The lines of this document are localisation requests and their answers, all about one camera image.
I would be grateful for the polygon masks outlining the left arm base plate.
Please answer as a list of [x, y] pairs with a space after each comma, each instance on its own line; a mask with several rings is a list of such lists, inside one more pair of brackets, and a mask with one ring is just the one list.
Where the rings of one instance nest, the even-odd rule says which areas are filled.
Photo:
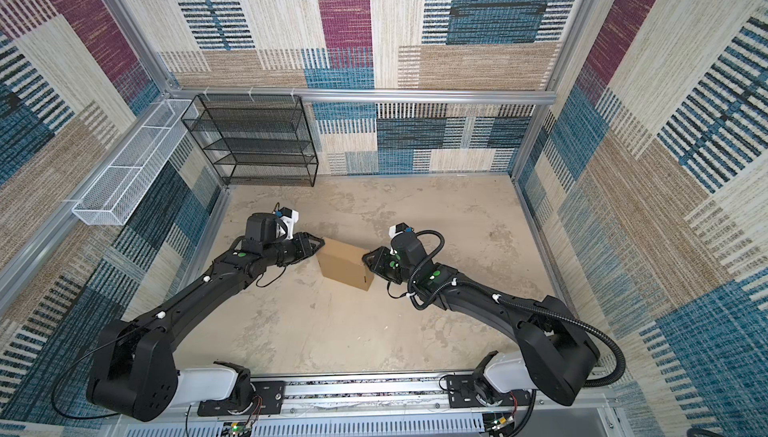
[[251, 390], [246, 394], [244, 403], [208, 400], [199, 404], [196, 415], [199, 417], [278, 415], [282, 410], [285, 389], [285, 381], [252, 381]]

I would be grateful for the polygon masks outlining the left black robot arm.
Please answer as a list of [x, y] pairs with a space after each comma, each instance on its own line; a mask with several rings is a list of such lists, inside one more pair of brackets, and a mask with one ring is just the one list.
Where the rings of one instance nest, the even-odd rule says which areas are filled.
[[320, 237], [295, 232], [293, 216], [286, 208], [252, 214], [244, 235], [187, 287], [130, 321], [108, 324], [93, 355], [87, 401], [142, 422], [169, 407], [194, 403], [210, 403], [233, 415], [249, 411], [256, 391], [248, 368], [217, 361], [180, 370], [174, 352], [198, 324], [268, 268], [285, 269], [324, 246]]

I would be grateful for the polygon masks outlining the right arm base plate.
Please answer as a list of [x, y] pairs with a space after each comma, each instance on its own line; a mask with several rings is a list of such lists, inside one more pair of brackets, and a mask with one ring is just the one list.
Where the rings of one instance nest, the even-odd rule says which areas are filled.
[[438, 386], [447, 395], [450, 408], [514, 408], [527, 406], [531, 402], [529, 390], [499, 393], [470, 374], [445, 374], [439, 378]]

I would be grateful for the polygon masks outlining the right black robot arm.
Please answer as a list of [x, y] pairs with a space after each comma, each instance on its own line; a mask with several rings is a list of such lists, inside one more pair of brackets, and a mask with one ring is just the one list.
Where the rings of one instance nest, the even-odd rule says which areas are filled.
[[559, 299], [515, 297], [482, 285], [454, 267], [435, 262], [419, 233], [399, 232], [389, 247], [363, 255], [362, 262], [388, 283], [406, 286], [418, 310], [436, 306], [472, 317], [514, 341], [514, 353], [488, 353], [472, 374], [481, 403], [498, 404], [517, 390], [538, 390], [570, 406], [579, 392], [602, 385], [591, 374], [600, 357], [594, 329], [574, 318]]

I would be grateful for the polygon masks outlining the brown cardboard box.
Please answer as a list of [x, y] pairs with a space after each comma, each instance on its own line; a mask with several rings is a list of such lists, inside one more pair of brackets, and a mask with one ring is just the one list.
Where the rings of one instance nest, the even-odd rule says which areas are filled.
[[375, 276], [363, 262], [366, 253], [365, 249], [325, 238], [315, 257], [325, 278], [368, 291]]

